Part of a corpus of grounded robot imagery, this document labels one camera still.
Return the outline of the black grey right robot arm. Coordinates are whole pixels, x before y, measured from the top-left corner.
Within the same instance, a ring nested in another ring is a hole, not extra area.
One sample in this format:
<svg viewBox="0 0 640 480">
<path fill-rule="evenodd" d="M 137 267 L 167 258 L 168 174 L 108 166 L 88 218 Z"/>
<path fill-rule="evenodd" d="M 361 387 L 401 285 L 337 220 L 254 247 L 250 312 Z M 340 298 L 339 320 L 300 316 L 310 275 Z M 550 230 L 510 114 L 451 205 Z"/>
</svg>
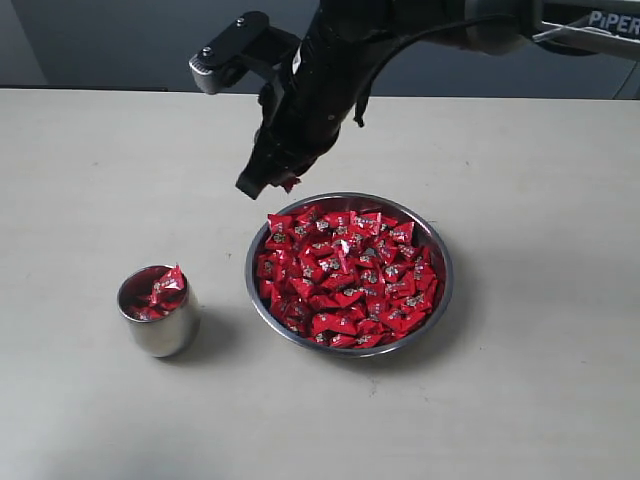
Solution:
<svg viewBox="0 0 640 480">
<path fill-rule="evenodd" d="M 290 189 L 337 141 L 352 114 L 364 124 L 373 84 L 398 54 L 422 41 L 504 55 L 524 43 L 560 55 L 639 58 L 636 1 L 322 1 L 302 38 L 251 11 L 236 28 L 275 34 L 282 49 L 244 55 L 265 79 L 262 122 L 237 188 L 252 199 Z"/>
</svg>

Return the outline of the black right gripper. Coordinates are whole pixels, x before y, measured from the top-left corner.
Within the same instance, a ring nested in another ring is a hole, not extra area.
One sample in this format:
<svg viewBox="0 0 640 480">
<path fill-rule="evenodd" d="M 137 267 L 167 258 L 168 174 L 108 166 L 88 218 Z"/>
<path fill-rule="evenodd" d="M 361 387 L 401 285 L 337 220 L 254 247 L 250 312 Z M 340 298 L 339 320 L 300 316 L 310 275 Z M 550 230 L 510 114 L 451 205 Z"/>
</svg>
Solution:
<svg viewBox="0 0 640 480">
<path fill-rule="evenodd" d="M 280 76 L 283 93 L 263 120 L 236 188 L 257 200 L 269 185 L 304 175 L 336 142 L 379 62 L 377 41 L 348 42 L 329 30 L 309 30 Z"/>
</svg>

